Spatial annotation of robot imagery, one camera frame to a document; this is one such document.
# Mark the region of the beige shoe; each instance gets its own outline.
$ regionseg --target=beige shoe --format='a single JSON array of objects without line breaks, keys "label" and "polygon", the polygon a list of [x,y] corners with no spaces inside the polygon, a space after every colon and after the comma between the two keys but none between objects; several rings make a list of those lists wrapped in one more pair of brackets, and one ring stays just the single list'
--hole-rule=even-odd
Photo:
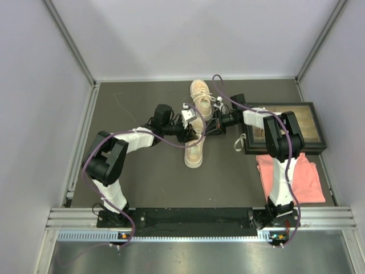
[{"label": "beige shoe", "polygon": [[[204,126],[201,118],[197,118],[191,122],[194,130],[198,138],[201,138],[201,134],[203,132]],[[202,141],[199,142],[196,146],[186,148],[185,149],[185,164],[190,168],[197,168],[201,166],[203,162],[203,144],[204,144],[205,137],[203,137]],[[196,143],[197,140],[190,141],[185,143],[186,146]]]},{"label": "beige shoe", "polygon": [[194,100],[196,108],[203,115],[205,121],[212,118],[212,105],[210,101],[216,99],[211,96],[209,88],[203,80],[194,80],[190,86],[190,95]]}]

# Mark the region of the gray floor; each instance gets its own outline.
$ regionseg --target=gray floor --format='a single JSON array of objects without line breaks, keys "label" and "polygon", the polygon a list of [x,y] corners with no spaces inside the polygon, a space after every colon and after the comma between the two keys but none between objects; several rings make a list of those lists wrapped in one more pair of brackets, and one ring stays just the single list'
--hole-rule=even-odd
[{"label": "gray floor", "polygon": [[[58,242],[54,255],[68,264],[95,243]],[[341,231],[299,231],[285,249],[268,243],[133,243],[87,251],[68,268],[52,260],[49,274],[354,274]]]},{"label": "gray floor", "polygon": [[[190,81],[103,83],[100,86],[86,147],[101,131],[130,130],[148,121],[159,103],[169,104],[179,113],[183,102],[191,102]],[[217,93],[208,82],[214,96]],[[244,93],[248,102],[295,103],[301,99],[294,80],[225,81],[227,95]],[[237,127],[227,135],[210,136],[204,143],[204,161],[192,170],[184,164],[184,151],[160,143],[128,154],[121,175],[123,193],[132,207],[257,207],[265,205],[254,155],[235,152]],[[333,206],[326,178],[317,156],[316,163],[325,203]],[[97,194],[80,180],[73,207],[91,207]]]}]

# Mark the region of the gray tabletop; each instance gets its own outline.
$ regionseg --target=gray tabletop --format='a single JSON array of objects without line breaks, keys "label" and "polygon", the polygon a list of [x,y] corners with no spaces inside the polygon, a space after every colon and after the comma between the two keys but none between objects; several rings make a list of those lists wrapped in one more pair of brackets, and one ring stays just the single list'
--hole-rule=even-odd
[{"label": "gray tabletop", "polygon": [[[117,132],[142,125],[153,116],[156,106],[165,103],[181,111],[191,102],[191,81],[102,83],[96,101],[86,147],[105,130]],[[207,83],[213,96],[212,85]],[[248,102],[295,103],[301,99],[294,80],[228,80],[225,92],[244,93]],[[123,194],[131,207],[258,207],[265,205],[255,155],[233,149],[238,126],[226,135],[209,136],[203,146],[203,164],[190,169],[184,164],[184,150],[160,143],[127,155],[120,177]],[[175,137],[168,138],[177,142]],[[317,165],[325,203],[306,206],[333,206],[318,156],[308,156]],[[81,181],[76,184],[72,207],[92,207],[100,201]]]}]

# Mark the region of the black frame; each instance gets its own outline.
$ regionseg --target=black frame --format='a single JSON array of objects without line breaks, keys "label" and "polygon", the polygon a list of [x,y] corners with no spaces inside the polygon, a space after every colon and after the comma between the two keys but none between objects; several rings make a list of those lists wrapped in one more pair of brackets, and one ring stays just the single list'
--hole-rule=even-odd
[{"label": "black frame", "polygon": [[[319,155],[327,148],[327,143],[326,143],[325,137],[323,136],[322,129],[319,126],[319,121],[318,121],[317,113],[315,111],[313,102],[303,102],[303,103],[248,103],[248,105],[250,107],[308,106],[310,111],[311,111],[313,121],[314,121],[314,125],[317,129],[317,133],[318,133],[320,142],[306,142],[302,152],[305,152],[307,155]],[[246,124],[243,124],[242,130],[246,134],[246,139],[244,140],[245,154],[255,154],[255,155],[268,154],[265,142],[255,142],[254,136],[253,136],[252,126],[248,126]]]}]

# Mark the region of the pink towel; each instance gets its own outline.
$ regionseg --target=pink towel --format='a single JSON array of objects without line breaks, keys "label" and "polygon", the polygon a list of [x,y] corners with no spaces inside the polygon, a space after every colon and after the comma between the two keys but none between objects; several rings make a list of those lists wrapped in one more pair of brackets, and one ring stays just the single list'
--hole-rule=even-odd
[{"label": "pink towel", "polygon": [[[273,187],[273,158],[270,155],[257,155],[256,161],[267,200]],[[295,165],[293,192],[300,203],[324,203],[326,201],[315,163],[310,163],[305,153],[300,154]]]}]

